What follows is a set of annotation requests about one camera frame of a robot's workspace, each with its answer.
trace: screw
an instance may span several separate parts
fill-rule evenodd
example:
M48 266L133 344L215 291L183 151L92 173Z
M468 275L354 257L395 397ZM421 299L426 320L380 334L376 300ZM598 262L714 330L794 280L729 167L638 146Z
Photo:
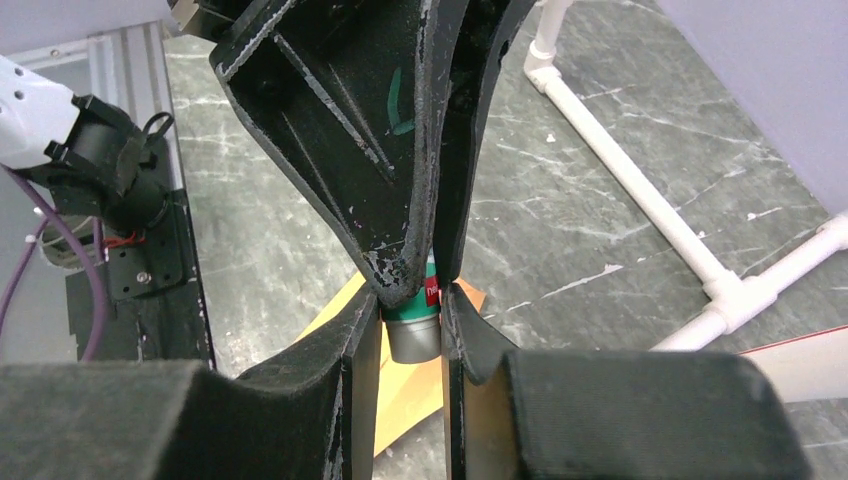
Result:
M344 15L345 6L343 3L337 3L330 6L330 18L340 18Z

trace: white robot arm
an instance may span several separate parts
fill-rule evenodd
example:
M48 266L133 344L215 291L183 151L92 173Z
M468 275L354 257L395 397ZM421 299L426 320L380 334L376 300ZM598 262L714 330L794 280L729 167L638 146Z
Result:
M74 92L0 55L0 164L12 170L50 163L50 142L64 144L79 118Z

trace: green cylinder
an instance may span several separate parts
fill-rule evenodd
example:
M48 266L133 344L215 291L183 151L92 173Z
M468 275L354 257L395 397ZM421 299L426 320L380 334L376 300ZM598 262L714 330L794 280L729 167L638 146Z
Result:
M424 287L400 307L381 312L389 335L392 360L413 364L437 358L442 349L440 312L436 261L430 250Z

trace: white pvc pipe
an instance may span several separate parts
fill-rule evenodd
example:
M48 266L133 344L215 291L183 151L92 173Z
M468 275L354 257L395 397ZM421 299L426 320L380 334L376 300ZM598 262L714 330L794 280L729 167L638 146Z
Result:
M562 21L565 18L565 11L574 0L547 0L542 8L542 16L539 19L539 28L536 30L536 38L533 40L533 45L536 50L545 55L556 54L556 40L559 37L559 30L562 28Z
M651 350L677 352L700 350L724 335L725 330L727 330L727 323L721 315L716 312L704 312Z
M828 257L845 249L848 243L846 215L848 213L843 213L826 223L813 238L763 272L760 279L782 292Z
M550 98L587 145L633 197L678 254L704 284L712 301L704 311L652 350L700 350L728 335L768 308L780 292L839 250L848 248L848 213L825 224L820 232L760 276L740 280L704 245L677 211L642 174L603 125L562 81L553 66L556 40L566 9L573 0L547 0L535 40L524 61L524 73Z
M733 278L662 194L642 174L598 120L561 79L545 85L545 94L565 115L586 144L598 155L633 200L665 235L705 286Z
M700 350L721 335L735 332L770 307L786 288L834 253L848 248L848 213L825 223L813 238L759 276L748 277L741 288L726 292L703 313L651 350Z

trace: gray marble surface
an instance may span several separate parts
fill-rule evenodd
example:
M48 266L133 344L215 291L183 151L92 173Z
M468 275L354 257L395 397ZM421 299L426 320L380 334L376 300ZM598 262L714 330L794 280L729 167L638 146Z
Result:
M523 77L531 14L503 61L480 156L463 276L525 347L646 349L707 303L669 247L554 106ZM244 131L206 56L166 43L180 147L220 370L288 346L354 272L340 243ZM707 246L761 272L827 218L649 0L578 1L557 65ZM739 351L848 318L848 255L710 349ZM848 475L848 403L788 407L818 478ZM439 414L375 461L375 478L444 478Z

